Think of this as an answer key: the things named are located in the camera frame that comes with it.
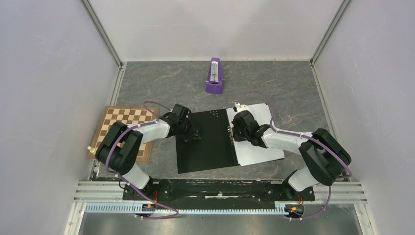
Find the blue black file folder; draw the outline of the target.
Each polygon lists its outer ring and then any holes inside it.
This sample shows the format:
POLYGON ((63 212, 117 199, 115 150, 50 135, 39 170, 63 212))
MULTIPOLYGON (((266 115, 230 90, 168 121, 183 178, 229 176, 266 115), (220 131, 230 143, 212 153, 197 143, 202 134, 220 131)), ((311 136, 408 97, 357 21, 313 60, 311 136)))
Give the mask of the blue black file folder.
POLYGON ((176 137, 179 174, 238 166, 226 109, 189 114, 200 140, 176 137))

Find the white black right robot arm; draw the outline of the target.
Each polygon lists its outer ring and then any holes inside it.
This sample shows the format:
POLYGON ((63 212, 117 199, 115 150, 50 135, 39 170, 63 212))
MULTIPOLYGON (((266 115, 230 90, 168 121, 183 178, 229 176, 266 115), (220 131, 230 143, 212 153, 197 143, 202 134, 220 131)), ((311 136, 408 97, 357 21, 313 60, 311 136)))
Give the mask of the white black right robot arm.
POLYGON ((305 167, 291 173, 283 185, 283 195, 297 199, 308 187, 323 184, 331 186, 336 180, 352 176, 349 168, 351 157, 337 140, 325 129, 311 133, 277 129, 272 123, 258 124, 247 110, 237 113, 233 120, 235 141, 247 141, 255 147, 281 149, 298 154, 305 167))

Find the white paper sheets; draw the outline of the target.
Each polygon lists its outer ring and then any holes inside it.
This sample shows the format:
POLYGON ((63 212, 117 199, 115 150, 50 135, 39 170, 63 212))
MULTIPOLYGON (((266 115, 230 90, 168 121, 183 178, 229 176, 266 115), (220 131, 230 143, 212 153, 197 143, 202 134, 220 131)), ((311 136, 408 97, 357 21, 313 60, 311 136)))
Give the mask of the white paper sheets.
POLYGON ((267 134, 271 134, 273 132, 270 128, 271 112, 269 110, 269 106, 265 103, 247 106, 250 109, 249 111, 254 116, 254 119, 260 125, 260 129, 257 133, 260 144, 251 144, 248 141, 236 142, 233 139, 232 121, 237 113, 233 110, 233 108, 226 109, 232 133, 231 140, 235 148, 237 163, 240 166, 246 166, 284 159, 284 152, 282 149, 276 147, 268 147, 265 140, 263 139, 267 134))

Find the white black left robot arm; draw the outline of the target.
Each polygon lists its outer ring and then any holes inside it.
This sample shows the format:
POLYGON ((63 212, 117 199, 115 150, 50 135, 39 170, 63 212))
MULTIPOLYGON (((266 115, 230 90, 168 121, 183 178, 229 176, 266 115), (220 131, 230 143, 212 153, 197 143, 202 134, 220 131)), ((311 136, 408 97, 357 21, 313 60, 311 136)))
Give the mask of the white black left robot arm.
POLYGON ((191 120, 191 110, 181 104, 150 122, 124 124, 116 121, 95 151, 95 158, 106 170, 135 187, 135 194, 142 200, 152 197, 152 178, 137 164, 139 147, 147 142, 178 136, 184 141, 201 139, 191 120))

